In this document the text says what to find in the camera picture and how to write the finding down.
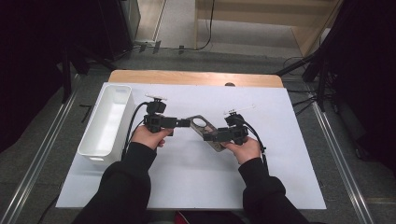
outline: metal rail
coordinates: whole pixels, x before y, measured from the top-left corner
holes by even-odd
[[[367,207],[366,201],[361,194],[361,190],[355,180],[355,177],[349,169],[349,165],[347,164],[343,151],[341,150],[338,141],[335,138],[335,135],[332,131],[332,126],[327,119],[326,113],[320,111],[317,103],[313,103],[313,108],[360,223],[374,224],[375,222]]]
[[[33,159],[29,169],[23,177],[23,180],[17,186],[17,189],[12,196],[12,200],[0,221],[1,224],[16,223],[24,204],[29,197],[30,192],[35,185],[35,181],[37,180],[38,175],[40,174],[40,171],[43,168],[48,155],[50,154],[53,143],[55,142],[56,137],[58,136],[58,133],[61,130],[62,125],[64,124],[64,120],[67,117],[67,114],[69,113],[70,108],[76,98],[76,93],[78,91],[80,81],[81,77],[79,75],[76,75],[74,80],[75,90],[72,92],[72,95],[66,101],[66,103],[61,105],[54,121],[49,127],[49,131],[47,132],[46,137],[44,138],[40,148],[35,154],[35,158]]]

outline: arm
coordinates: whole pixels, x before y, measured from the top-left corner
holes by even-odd
[[[309,223],[285,196],[282,182],[268,175],[260,158],[260,146],[250,137],[244,145],[223,143],[241,164],[239,173],[247,187],[243,205],[251,223]]]
[[[105,170],[99,190],[73,223],[141,223],[151,190],[149,167],[157,155],[153,149],[162,147],[170,132],[137,128],[125,159]]]

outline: black tripod stand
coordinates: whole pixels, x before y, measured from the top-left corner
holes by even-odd
[[[324,100],[324,91],[325,91],[325,83],[326,77],[329,73],[329,58],[330,58],[330,49],[334,43],[335,38],[340,34],[340,31],[344,29],[344,23],[348,20],[348,17],[351,15],[352,10],[356,6],[358,1],[345,1],[343,5],[341,5],[340,12],[335,19],[334,25],[330,30],[329,34],[324,39],[323,43],[319,46],[319,48],[308,55],[305,58],[302,58],[299,62],[293,63],[288,67],[275,72],[275,75],[282,77],[287,73],[305,65],[308,63],[308,67],[303,73],[303,81],[311,82],[315,79],[318,73],[320,73],[317,97],[318,97],[318,105],[322,112],[324,112],[323,100]]]
[[[77,72],[80,74],[87,74],[90,70],[90,66],[85,62],[83,55],[86,55],[98,63],[102,64],[111,72],[117,70],[117,67],[112,63],[109,63],[99,55],[91,52],[90,50],[77,45],[77,44],[66,44],[62,50],[62,74],[64,78],[64,98],[62,103],[64,104],[69,98],[72,92],[71,74],[70,74],[70,63],[72,63]]]

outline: black stand leg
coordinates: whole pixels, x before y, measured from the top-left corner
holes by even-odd
[[[69,48],[67,53],[70,57],[70,62],[76,68],[77,72],[87,75],[88,71],[90,71],[90,65],[87,64],[82,54],[79,53],[76,48]]]
[[[88,49],[80,46],[80,45],[74,45],[77,50],[79,50],[81,53],[90,56],[97,62],[101,63],[104,67],[108,68],[110,71],[117,70],[117,67],[114,66],[112,63],[108,63],[106,60],[103,58],[99,57],[98,55],[94,54],[93,52],[89,51]]]
[[[322,112],[325,112],[324,110],[324,91],[326,89],[326,77],[329,74],[329,62],[325,58],[323,62],[321,62],[321,70],[320,70],[320,77],[319,77],[319,84],[318,84],[318,106]]]
[[[274,75],[278,75],[278,76],[282,77],[283,75],[286,75],[287,73],[293,71],[294,69],[297,69],[297,68],[299,68],[299,67],[301,67],[301,66],[303,66],[303,65],[305,65],[307,63],[311,63],[316,58],[317,53],[318,52],[315,51],[314,53],[312,53],[312,54],[308,55],[307,57],[301,59],[297,63],[293,63],[293,64],[289,65],[288,67],[286,67],[286,68],[274,73]]]
[[[323,65],[323,50],[318,49],[315,57],[312,59],[311,64],[308,65],[305,72],[303,73],[303,81],[311,82],[314,81]]]

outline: wooden table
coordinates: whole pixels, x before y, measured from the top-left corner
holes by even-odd
[[[116,70],[109,82],[133,82],[176,85],[224,86],[233,83],[238,87],[283,88],[282,80],[275,75],[253,75],[209,72],[177,72],[159,70]]]

